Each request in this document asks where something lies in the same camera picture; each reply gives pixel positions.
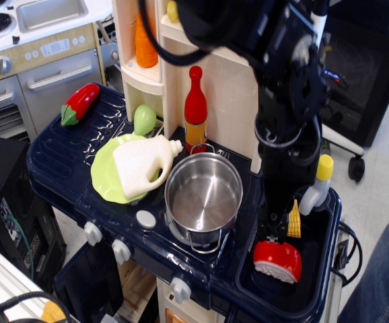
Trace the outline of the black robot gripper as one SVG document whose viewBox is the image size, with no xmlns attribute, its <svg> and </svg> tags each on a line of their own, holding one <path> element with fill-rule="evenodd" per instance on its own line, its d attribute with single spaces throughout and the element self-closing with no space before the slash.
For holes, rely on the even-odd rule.
<svg viewBox="0 0 389 323">
<path fill-rule="evenodd" d="M 264 203 L 260 206 L 260 222 L 266 224 L 267 239 L 284 242 L 288 232 L 289 209 L 293 195 L 313 185 L 320 149 L 307 156 L 295 156 L 288 149 L 267 149 L 260 153 Z"/>
</svg>

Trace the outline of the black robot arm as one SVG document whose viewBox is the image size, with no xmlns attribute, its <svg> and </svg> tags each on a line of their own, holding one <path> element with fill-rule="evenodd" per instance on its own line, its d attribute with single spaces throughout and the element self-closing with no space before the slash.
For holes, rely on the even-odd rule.
<svg viewBox="0 0 389 323">
<path fill-rule="evenodd" d="M 254 133 L 264 192 L 257 213 L 259 237 L 281 243 L 295 193 L 315 181 L 320 111 L 328 101 L 310 14 L 297 1 L 179 1 L 177 11 L 197 49 L 175 55 L 147 29 L 150 43 L 166 62 L 187 66 L 226 47 L 253 69 L 258 84 Z"/>
</svg>

